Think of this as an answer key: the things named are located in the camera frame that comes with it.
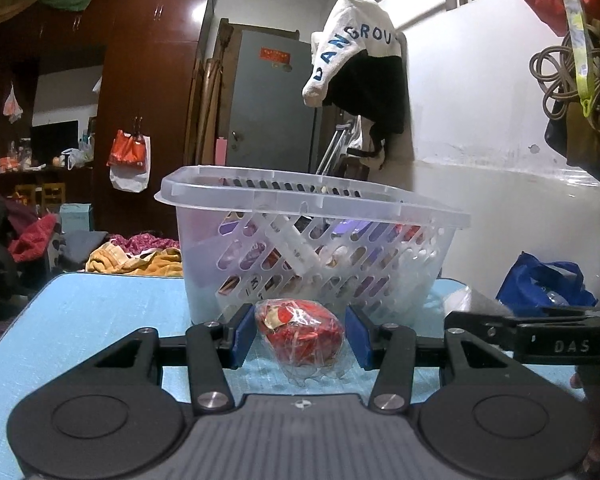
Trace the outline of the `dark red wooden wardrobe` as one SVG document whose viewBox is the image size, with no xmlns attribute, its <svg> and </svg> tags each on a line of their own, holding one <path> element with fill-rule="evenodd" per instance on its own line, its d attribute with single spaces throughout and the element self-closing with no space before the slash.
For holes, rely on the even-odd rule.
<svg viewBox="0 0 600 480">
<path fill-rule="evenodd" d="M 155 200 L 161 180 L 195 151 L 201 63 L 214 0 L 92 0 L 82 12 L 35 3 L 0 25 L 0 157 L 29 133 L 38 80 L 62 70 L 100 67 L 94 159 L 73 170 L 2 174 L 18 183 L 62 182 L 70 203 L 92 207 L 96 229 L 125 236 L 176 234 L 175 211 Z M 109 157 L 120 130 L 150 139 L 148 187 L 116 190 Z"/>
</svg>

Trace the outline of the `teal small box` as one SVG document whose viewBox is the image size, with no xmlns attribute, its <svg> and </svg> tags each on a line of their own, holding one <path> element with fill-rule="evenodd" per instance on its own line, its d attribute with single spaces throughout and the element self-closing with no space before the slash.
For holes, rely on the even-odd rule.
<svg viewBox="0 0 600 480">
<path fill-rule="evenodd" d="M 65 234 L 76 231 L 91 231 L 93 229 L 93 207 L 91 204 L 62 204 L 59 217 L 62 232 Z"/>
</svg>

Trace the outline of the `blue plastic bag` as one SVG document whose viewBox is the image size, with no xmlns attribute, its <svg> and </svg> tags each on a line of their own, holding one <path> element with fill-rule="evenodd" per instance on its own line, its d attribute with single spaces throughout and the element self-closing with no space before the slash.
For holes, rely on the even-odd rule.
<svg viewBox="0 0 600 480">
<path fill-rule="evenodd" d="M 544 316 L 543 308 L 592 308 L 597 298 L 585 288 L 577 263 L 542 262 L 522 252 L 495 297 L 516 316 Z"/>
</svg>

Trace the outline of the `black hanging garment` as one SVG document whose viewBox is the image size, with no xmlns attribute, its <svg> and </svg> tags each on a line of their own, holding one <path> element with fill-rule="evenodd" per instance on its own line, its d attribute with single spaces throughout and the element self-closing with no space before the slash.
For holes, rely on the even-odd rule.
<svg viewBox="0 0 600 480">
<path fill-rule="evenodd" d="M 370 120 L 371 150 L 353 154 L 376 156 L 393 134 L 404 131 L 406 81 L 401 55 L 370 56 L 367 51 L 349 58 L 329 81 L 324 105 Z"/>
</svg>

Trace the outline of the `red round package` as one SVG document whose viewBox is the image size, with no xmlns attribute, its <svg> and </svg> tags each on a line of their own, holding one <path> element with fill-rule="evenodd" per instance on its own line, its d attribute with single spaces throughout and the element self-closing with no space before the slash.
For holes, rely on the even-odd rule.
<svg viewBox="0 0 600 480">
<path fill-rule="evenodd" d="M 298 379 L 326 373 L 338 361 L 344 328 L 318 302 L 269 299 L 254 310 L 257 328 L 283 371 Z"/>
</svg>

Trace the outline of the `translucent plastic basket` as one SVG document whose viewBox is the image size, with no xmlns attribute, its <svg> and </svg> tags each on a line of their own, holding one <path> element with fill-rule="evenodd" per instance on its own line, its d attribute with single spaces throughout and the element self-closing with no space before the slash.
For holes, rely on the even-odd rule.
<svg viewBox="0 0 600 480">
<path fill-rule="evenodd" d="M 411 323 L 470 223 L 393 186 L 267 169 L 186 166 L 162 180 L 157 200 L 176 213 L 197 324 L 280 298 Z"/>
</svg>

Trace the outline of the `white jacket with blue letters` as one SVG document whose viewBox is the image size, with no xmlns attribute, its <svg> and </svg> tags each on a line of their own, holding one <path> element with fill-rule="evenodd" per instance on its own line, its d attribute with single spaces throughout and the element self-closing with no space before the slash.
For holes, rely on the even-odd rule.
<svg viewBox="0 0 600 480">
<path fill-rule="evenodd" d="M 304 104 L 321 106 L 332 78 L 361 52 L 372 58 L 400 58 L 396 28 L 375 0 L 337 0 L 324 29 L 311 36 L 312 75 L 302 89 Z"/>
</svg>

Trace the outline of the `red clothing pile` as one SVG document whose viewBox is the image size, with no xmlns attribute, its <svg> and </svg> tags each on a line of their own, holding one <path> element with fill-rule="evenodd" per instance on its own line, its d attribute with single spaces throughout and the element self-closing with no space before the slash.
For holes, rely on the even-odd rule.
<svg viewBox="0 0 600 480">
<path fill-rule="evenodd" d="M 55 232 L 56 224 L 57 217 L 54 214 L 46 214 L 37 222 L 27 226 L 18 240 L 13 240 L 8 248 L 15 263 L 42 258 Z"/>
</svg>

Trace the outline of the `light blue table cloth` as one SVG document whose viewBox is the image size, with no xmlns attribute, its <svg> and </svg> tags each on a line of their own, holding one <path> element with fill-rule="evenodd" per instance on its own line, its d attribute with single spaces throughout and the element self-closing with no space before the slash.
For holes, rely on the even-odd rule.
<svg viewBox="0 0 600 480">
<path fill-rule="evenodd" d="M 437 280 L 419 321 L 419 334 L 440 335 L 443 299 L 465 288 Z M 12 408 L 99 350 L 141 327 L 160 336 L 184 334 L 190 318 L 184 280 L 100 274 L 65 274 L 49 282 L 0 339 L 0 479 L 22 479 L 6 439 Z M 358 393 L 366 401 L 376 372 L 364 372 L 355 359 L 344 375 L 293 384 L 261 341 L 253 343 L 239 370 L 228 370 L 233 396 L 243 393 Z"/>
</svg>

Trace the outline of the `grey metal door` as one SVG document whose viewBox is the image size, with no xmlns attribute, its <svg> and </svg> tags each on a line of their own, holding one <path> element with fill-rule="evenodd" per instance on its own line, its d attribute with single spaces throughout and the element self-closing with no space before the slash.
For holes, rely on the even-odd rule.
<svg viewBox="0 0 600 480">
<path fill-rule="evenodd" d="M 318 110 L 302 99 L 311 72 L 306 42 L 255 30 L 242 33 L 226 134 L 228 166 L 312 169 Z"/>
</svg>

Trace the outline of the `red white plastic bag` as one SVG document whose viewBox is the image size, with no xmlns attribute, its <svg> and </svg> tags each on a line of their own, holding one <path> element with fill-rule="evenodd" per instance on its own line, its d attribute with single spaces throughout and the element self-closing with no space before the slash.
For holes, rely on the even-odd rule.
<svg viewBox="0 0 600 480">
<path fill-rule="evenodd" d="M 107 160 L 112 187 L 127 193 L 144 192 L 148 188 L 150 165 L 150 137 L 118 130 Z"/>
</svg>

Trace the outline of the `yellow orange cloth pile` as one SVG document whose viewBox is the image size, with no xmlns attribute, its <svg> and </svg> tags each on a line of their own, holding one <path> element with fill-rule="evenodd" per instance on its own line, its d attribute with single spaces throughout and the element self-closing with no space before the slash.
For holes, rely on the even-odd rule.
<svg viewBox="0 0 600 480">
<path fill-rule="evenodd" d="M 84 266 L 87 273 L 150 278 L 182 278 L 182 255 L 178 248 L 148 250 L 141 255 L 127 254 L 120 246 L 107 242 L 91 252 Z"/>
</svg>

